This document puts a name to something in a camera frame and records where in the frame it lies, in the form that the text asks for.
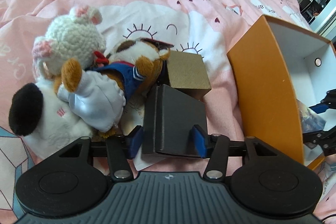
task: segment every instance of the pink bedsheet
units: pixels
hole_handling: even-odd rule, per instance
[[[173,43],[176,50],[201,54],[212,85],[204,98],[208,131],[232,140],[242,140],[243,133],[227,51],[263,13],[309,28],[296,0],[0,0],[0,126],[5,130],[10,130],[7,119],[14,92],[34,81],[30,54],[34,38],[45,33],[53,17],[74,5],[100,9],[103,23],[98,29],[106,36],[107,48],[125,37],[146,36]],[[1,224],[22,216],[14,183],[39,161],[20,138],[5,130],[0,129]],[[203,172],[206,164],[207,160],[166,159],[147,170]],[[230,159],[228,175],[240,164],[239,159]],[[104,160],[95,160],[95,166],[108,172]]]

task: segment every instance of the black box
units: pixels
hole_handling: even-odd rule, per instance
[[[145,104],[142,153],[199,157],[189,134],[194,124],[208,132],[203,102],[168,85],[154,87]]]

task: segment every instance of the open orange box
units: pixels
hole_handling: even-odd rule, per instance
[[[330,41],[289,22],[261,16],[228,53],[246,136],[256,136],[292,159],[315,169],[320,146],[303,144],[296,99],[319,103],[336,88],[335,49]],[[319,58],[318,67],[315,60]],[[325,129],[336,125],[336,110],[319,114]]]

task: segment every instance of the plush toy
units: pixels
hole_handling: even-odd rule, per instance
[[[169,56],[169,49],[158,50],[138,39],[117,45],[107,55],[109,64],[91,71],[83,71],[78,60],[71,58],[62,67],[58,97],[107,138],[115,134],[126,102],[155,83]]]
[[[43,159],[96,131],[71,112],[69,105],[57,98],[55,90],[61,84],[64,62],[75,57],[85,69],[94,63],[95,51],[105,50],[105,39],[95,27],[101,21],[96,8],[74,7],[68,15],[56,17],[45,36],[35,39],[32,55],[37,82],[25,85],[14,95],[9,126]]]
[[[98,9],[73,7],[68,15],[56,17],[43,37],[37,37],[32,49],[35,79],[53,77],[55,89],[60,85],[64,62],[74,57],[82,69],[94,62],[94,51],[105,50],[105,38],[96,26],[102,21]]]
[[[92,137],[96,131],[57,98],[53,81],[43,78],[14,94],[8,120],[13,133],[22,136],[41,159],[82,136]]]

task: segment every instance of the silver screw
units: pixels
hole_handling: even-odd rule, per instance
[[[116,172],[114,172],[114,176],[117,179],[126,179],[131,175],[131,173],[127,170],[118,170]]]
[[[206,173],[206,176],[210,179],[220,179],[223,173],[218,170],[210,170]]]

